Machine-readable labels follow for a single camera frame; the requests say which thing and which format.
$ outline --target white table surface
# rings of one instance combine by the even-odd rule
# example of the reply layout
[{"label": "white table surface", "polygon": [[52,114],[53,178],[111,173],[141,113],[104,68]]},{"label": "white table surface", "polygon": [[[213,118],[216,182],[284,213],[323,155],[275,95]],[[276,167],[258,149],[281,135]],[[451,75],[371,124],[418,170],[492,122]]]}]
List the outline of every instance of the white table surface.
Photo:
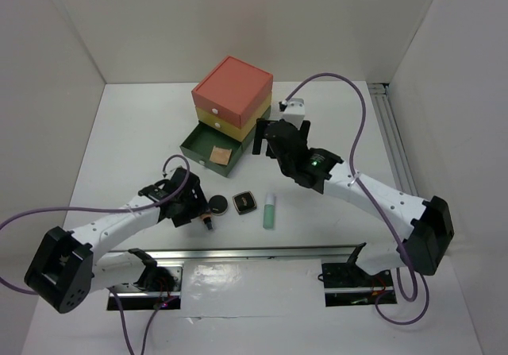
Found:
[{"label": "white table surface", "polygon": [[[272,118],[276,103],[298,83],[274,83]],[[379,125],[365,82],[357,83],[367,101],[367,123],[357,149],[356,166],[362,172],[394,186]],[[73,206],[116,207],[128,202],[144,186],[161,178],[161,165],[198,124],[191,97],[193,83],[107,85],[90,135],[72,196]],[[360,123],[360,101],[342,82],[313,82],[298,93],[306,101],[312,123],[309,146],[348,157]],[[191,161],[207,197],[224,195],[228,212],[214,218],[210,233],[200,221],[174,228],[163,221],[124,241],[118,248],[213,249],[275,246],[350,245],[391,239],[377,219],[341,200],[319,195],[283,176],[275,160],[253,156],[249,149],[224,178]],[[232,197],[251,191],[258,209],[239,216]],[[262,227],[264,198],[277,196],[275,230]],[[69,213],[65,228],[98,218],[96,214]]]},{"label": "white table surface", "polygon": [[[357,166],[393,186],[367,86],[358,84],[368,101],[368,118]],[[282,99],[295,85],[276,83],[274,101]],[[197,124],[190,93],[193,86],[108,85],[71,204],[120,206],[141,187],[158,180],[164,159],[179,152],[179,144]],[[347,156],[360,120],[354,92],[343,83],[324,82],[309,84],[299,96],[306,100],[307,116],[313,122],[310,145]],[[345,202],[301,188],[282,176],[277,163],[265,156],[245,154],[228,179],[194,162],[190,165],[201,177],[208,196],[222,194],[230,198],[250,190],[262,206],[264,194],[274,191],[278,196],[275,230],[262,228],[262,208],[238,216],[230,207],[226,215],[215,218],[213,233],[206,232],[200,222],[178,229],[162,222],[126,241],[121,245],[123,249],[340,245],[389,238],[387,229],[376,219]],[[97,216],[68,214],[65,227],[70,229],[93,218]],[[228,273],[223,269],[227,267],[233,267],[235,280],[239,276],[248,279],[225,282]],[[319,263],[315,260],[247,261],[228,263],[226,268],[210,263],[186,265],[182,309],[158,314],[148,336],[146,355],[481,354],[447,257],[437,274],[428,278],[428,314],[411,327],[382,321],[373,306],[325,307],[317,272]],[[405,272],[403,276],[409,284]],[[106,311],[107,295],[107,291],[88,295],[79,308],[64,315],[39,299],[23,355],[125,354],[118,313]],[[398,298],[398,305],[383,306],[392,318],[412,318],[423,304],[421,297],[410,306],[400,295]],[[127,326],[137,353],[150,314],[127,312]]]}]

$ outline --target black compact case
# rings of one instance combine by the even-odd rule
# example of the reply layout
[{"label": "black compact case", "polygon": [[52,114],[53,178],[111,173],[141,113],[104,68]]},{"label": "black compact case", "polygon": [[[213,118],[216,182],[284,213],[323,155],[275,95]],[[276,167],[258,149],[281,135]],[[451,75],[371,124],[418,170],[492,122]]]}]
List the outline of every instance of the black compact case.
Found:
[{"label": "black compact case", "polygon": [[242,192],[241,194],[233,196],[233,204],[238,214],[247,214],[257,208],[256,200],[251,191]]}]

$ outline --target yellow drawer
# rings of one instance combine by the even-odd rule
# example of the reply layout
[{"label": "yellow drawer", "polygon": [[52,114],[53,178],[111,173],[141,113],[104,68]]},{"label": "yellow drawer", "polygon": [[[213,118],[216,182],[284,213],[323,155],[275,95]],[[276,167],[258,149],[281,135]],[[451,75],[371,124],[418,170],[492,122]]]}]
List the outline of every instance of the yellow drawer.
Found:
[{"label": "yellow drawer", "polygon": [[229,122],[223,121],[217,115],[207,113],[198,107],[196,107],[196,113],[198,114],[199,121],[206,123],[208,126],[213,127],[237,141],[242,142],[256,125],[257,118],[261,118],[270,105],[271,93],[264,99],[261,106],[257,108],[256,112],[251,116],[247,123],[240,128],[237,128]]}]

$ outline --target round lid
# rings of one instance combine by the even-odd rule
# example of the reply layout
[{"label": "round lid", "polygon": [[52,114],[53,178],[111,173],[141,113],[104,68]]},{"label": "round lid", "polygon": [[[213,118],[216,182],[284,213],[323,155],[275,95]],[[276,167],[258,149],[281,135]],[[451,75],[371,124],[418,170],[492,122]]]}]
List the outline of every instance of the round lid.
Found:
[{"label": "round lid", "polygon": [[208,205],[212,211],[212,214],[221,215],[228,209],[228,201],[222,195],[215,195],[210,198]]}]

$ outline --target white wall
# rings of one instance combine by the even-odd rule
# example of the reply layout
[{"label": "white wall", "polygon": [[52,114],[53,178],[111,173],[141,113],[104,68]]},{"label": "white wall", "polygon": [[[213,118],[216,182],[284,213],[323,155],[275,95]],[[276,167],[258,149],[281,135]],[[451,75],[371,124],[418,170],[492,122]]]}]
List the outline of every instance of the white wall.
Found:
[{"label": "white wall", "polygon": [[387,82],[432,0],[63,0],[108,83],[199,81],[232,54],[278,81]]},{"label": "white wall", "polygon": [[[51,0],[0,0],[0,221],[67,205],[104,82]],[[0,233],[0,275],[21,285],[26,260],[63,214]],[[21,352],[37,301],[0,287],[0,349]]]},{"label": "white wall", "polygon": [[486,355],[508,346],[507,42],[508,0],[434,0],[390,86],[418,190],[463,235],[451,254]]}]

